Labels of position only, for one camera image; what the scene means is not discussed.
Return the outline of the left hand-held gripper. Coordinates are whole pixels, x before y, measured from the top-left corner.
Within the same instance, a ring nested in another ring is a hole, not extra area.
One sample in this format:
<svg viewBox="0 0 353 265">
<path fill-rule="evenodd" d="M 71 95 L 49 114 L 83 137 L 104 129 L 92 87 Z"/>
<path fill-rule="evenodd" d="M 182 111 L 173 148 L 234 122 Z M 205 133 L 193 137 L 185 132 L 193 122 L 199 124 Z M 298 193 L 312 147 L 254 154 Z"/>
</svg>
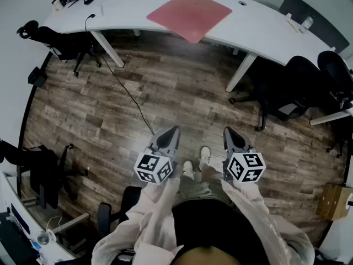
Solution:
<svg viewBox="0 0 353 265">
<path fill-rule="evenodd" d="M 161 185 L 177 167 L 175 157 L 179 147 L 180 127 L 165 128 L 156 133 L 150 145 L 138 154 L 134 165 L 139 180 Z"/>
</svg>

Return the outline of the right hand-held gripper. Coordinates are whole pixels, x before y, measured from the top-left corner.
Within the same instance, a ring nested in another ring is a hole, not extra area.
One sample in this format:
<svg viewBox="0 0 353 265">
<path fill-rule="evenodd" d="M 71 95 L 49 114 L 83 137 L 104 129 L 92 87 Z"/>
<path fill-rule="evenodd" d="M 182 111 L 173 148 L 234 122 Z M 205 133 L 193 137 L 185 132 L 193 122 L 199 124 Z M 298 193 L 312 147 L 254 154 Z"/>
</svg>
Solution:
<svg viewBox="0 0 353 265">
<path fill-rule="evenodd" d="M 223 161 L 223 178 L 227 182 L 256 183 L 263 175 L 266 165 L 250 140 L 231 127 L 223 131 L 226 160 Z"/>
</svg>

